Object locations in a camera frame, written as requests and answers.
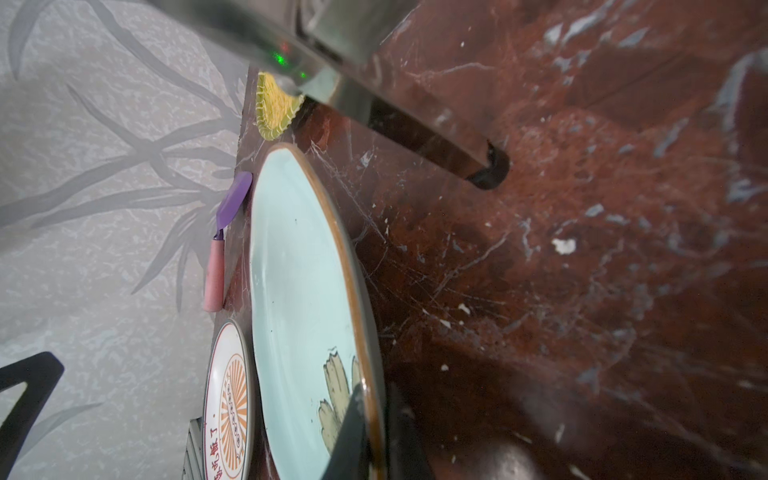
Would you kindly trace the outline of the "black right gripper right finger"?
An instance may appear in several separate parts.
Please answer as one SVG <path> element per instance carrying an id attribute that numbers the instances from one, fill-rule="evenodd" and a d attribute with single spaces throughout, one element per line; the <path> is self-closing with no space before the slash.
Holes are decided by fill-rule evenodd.
<path id="1" fill-rule="evenodd" d="M 434 480 L 415 422 L 415 414 L 394 383 L 388 385 L 387 471 L 392 480 Z"/>

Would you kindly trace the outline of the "light green flower plate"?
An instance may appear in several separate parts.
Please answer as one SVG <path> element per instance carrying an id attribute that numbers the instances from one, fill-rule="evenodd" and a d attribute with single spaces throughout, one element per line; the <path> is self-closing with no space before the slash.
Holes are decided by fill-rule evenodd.
<path id="1" fill-rule="evenodd" d="M 278 475 L 322 478 L 360 384 L 367 479 L 385 478 L 387 393 L 365 277 L 333 200 L 296 147 L 268 151 L 250 225 L 253 351 Z"/>

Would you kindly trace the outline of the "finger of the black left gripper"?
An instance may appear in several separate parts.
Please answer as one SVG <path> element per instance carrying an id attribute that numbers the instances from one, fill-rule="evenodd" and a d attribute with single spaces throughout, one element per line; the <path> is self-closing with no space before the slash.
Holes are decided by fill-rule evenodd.
<path id="1" fill-rule="evenodd" d="M 65 371 L 51 352 L 40 352 L 1 368 L 1 391 L 25 390 L 1 425 L 1 460 L 15 461 L 34 422 Z"/>

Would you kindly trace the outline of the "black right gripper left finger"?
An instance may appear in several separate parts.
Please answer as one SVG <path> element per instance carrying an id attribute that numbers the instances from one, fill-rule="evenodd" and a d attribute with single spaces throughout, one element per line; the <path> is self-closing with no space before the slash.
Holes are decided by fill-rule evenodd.
<path id="1" fill-rule="evenodd" d="M 369 441 L 363 388 L 352 391 L 339 437 L 322 480 L 364 480 L 369 477 Z"/>

